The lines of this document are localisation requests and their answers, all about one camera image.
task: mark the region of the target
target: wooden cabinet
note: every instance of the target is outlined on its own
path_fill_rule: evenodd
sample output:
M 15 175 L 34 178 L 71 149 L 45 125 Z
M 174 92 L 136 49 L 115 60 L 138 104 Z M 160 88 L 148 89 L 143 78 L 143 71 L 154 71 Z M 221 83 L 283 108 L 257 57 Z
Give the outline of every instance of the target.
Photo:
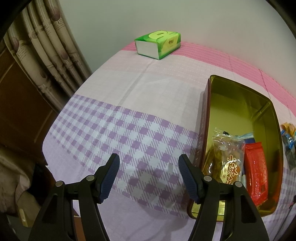
M 43 164 L 42 143 L 57 115 L 9 50 L 0 48 L 0 143 Z

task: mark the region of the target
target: open tin box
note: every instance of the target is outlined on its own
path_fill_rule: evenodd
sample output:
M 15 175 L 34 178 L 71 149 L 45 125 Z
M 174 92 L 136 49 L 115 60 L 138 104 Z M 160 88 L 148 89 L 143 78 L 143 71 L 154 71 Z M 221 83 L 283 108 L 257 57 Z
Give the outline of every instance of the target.
M 269 98 L 235 81 L 211 75 L 199 107 L 200 130 L 194 165 L 203 169 L 205 156 L 212 146 L 214 129 L 232 135 L 253 132 L 256 142 L 261 142 L 268 172 L 268 199 L 258 207 L 261 217 L 276 209 L 283 175 L 283 147 L 279 123 Z M 220 201 L 217 221 L 223 221 L 224 202 Z M 192 200 L 188 215 L 196 219 L 200 205 Z

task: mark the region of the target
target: white wall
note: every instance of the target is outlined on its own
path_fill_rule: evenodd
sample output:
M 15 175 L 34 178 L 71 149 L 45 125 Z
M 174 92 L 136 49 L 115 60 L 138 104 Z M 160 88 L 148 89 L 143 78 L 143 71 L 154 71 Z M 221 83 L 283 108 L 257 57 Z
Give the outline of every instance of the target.
M 156 30 L 234 55 L 296 96 L 296 40 L 265 0 L 59 0 L 94 72 L 136 37 Z

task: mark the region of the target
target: patterned curtain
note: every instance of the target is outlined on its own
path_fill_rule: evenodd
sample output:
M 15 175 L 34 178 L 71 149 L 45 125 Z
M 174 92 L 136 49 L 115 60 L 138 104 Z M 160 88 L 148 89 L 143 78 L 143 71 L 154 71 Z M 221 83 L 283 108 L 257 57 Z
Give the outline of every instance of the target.
M 33 0 L 12 23 L 4 41 L 24 73 L 58 111 L 90 76 L 56 0 Z

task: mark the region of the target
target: bed sheet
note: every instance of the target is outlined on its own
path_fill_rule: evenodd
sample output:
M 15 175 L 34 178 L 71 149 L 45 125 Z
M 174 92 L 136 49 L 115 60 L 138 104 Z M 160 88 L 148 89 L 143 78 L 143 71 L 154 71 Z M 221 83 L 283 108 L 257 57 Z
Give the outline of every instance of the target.
M 134 43 L 115 54 L 78 89 L 53 123 L 43 153 L 56 180 L 80 181 L 120 156 L 110 196 L 99 205 L 110 240 L 187 240 L 194 220 L 177 160 L 192 161 L 197 110 L 210 75 L 269 97 L 279 123 L 296 122 L 296 100 L 273 78 L 233 56 L 182 42 L 162 60 L 138 55 Z M 296 193 L 296 172 L 284 157 L 276 211 L 263 217 L 273 240 Z M 75 209 L 79 212 L 77 202 Z M 293 208 L 281 233 L 296 214 Z M 219 240 L 217 223 L 213 240 Z

